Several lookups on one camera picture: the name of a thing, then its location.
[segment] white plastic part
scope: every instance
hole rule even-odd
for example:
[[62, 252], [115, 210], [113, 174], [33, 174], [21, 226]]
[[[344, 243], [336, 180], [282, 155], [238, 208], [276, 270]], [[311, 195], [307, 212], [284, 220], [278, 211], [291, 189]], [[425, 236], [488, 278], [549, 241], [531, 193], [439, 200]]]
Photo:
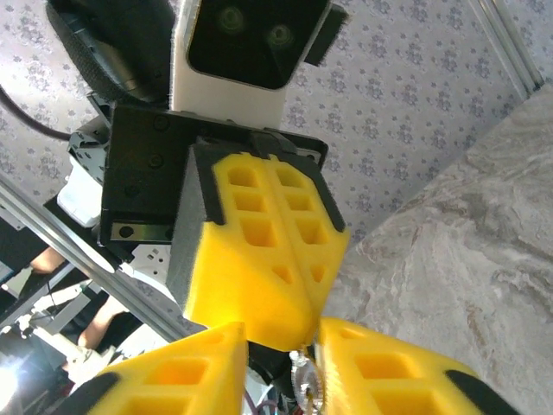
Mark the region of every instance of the white plastic part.
[[175, 300], [169, 292], [165, 281], [169, 269], [171, 245], [140, 245], [132, 252], [134, 259], [123, 265], [121, 270], [160, 291], [164, 296]]
[[278, 128], [286, 88], [277, 91], [195, 72], [187, 60], [200, 0], [182, 0], [173, 32], [170, 108], [254, 128]]
[[102, 209], [102, 186], [70, 157], [73, 170], [65, 187], [58, 194], [58, 205], [82, 227], [99, 222]]

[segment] metal rail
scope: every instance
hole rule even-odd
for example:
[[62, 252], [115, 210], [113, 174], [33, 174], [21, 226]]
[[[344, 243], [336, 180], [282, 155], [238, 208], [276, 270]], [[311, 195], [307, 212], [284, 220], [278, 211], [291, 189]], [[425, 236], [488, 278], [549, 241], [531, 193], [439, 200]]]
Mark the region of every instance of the metal rail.
[[96, 264], [80, 248], [86, 245], [84, 240], [46, 208], [16, 189], [5, 174], [0, 174], [0, 204], [164, 340], [173, 342], [189, 334], [174, 316], [150, 302], [137, 287], [124, 281], [121, 271], [109, 273]]

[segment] black cable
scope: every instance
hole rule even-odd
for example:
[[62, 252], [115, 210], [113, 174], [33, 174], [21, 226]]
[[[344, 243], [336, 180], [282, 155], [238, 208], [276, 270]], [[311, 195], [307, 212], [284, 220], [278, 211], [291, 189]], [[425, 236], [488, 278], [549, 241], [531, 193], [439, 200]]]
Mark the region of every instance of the black cable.
[[2, 85], [0, 85], [0, 103], [14, 117], [16, 117], [19, 121], [24, 123], [26, 126], [28, 126], [28, 128], [30, 128], [31, 130], [35, 130], [37, 132], [40, 132], [41, 134], [44, 134], [45, 136], [48, 136], [50, 138], [54, 138], [56, 140], [69, 141], [69, 138], [71, 137], [71, 134], [67, 134], [66, 132], [53, 130], [50, 127], [47, 127], [46, 125], [41, 124], [38, 121], [36, 121], [34, 118], [30, 117], [24, 110], [22, 110], [13, 101], [13, 99], [10, 98], [10, 96], [2, 88]]

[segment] marble surface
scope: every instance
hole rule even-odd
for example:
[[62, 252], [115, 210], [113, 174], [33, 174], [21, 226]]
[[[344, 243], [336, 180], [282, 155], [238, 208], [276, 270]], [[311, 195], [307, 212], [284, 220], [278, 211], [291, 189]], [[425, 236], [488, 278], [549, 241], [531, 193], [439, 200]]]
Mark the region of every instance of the marble surface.
[[553, 413], [553, 86], [351, 250], [326, 314], [473, 367]]

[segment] floral pattern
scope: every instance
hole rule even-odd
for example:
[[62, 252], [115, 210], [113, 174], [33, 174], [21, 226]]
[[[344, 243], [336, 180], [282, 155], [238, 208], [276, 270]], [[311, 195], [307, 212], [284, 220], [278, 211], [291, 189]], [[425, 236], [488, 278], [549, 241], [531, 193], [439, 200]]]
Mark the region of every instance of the floral pattern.
[[553, 80], [553, 2], [550, 0], [504, 0], [537, 69]]
[[[359, 240], [522, 99], [467, 2], [336, 1], [351, 21], [323, 65], [297, 71], [283, 128], [329, 144], [324, 175]], [[88, 87], [44, 3], [0, 0], [0, 83], [42, 123], [71, 131], [93, 116]], [[66, 145], [2, 110], [0, 135], [11, 180], [37, 201], [59, 191]]]

